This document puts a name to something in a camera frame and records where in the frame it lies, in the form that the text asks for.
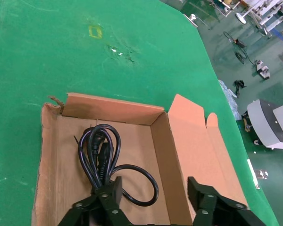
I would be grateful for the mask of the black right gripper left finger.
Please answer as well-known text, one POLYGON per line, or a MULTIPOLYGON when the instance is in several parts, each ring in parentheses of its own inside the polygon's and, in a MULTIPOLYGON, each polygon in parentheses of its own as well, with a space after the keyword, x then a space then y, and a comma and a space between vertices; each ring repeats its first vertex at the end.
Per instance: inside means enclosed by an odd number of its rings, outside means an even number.
POLYGON ((131 226, 120 209, 122 178, 116 177, 109 185, 93 195, 73 204, 60 221, 60 226, 131 226))

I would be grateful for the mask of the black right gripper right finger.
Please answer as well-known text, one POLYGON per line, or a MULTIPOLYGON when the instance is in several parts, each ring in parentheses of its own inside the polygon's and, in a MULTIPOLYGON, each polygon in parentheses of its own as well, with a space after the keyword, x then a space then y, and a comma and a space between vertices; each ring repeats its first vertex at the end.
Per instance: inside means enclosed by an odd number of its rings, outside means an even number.
POLYGON ((264 226, 246 205, 222 196, 194 177, 187 179, 187 194, 195 210, 194 226, 264 226))

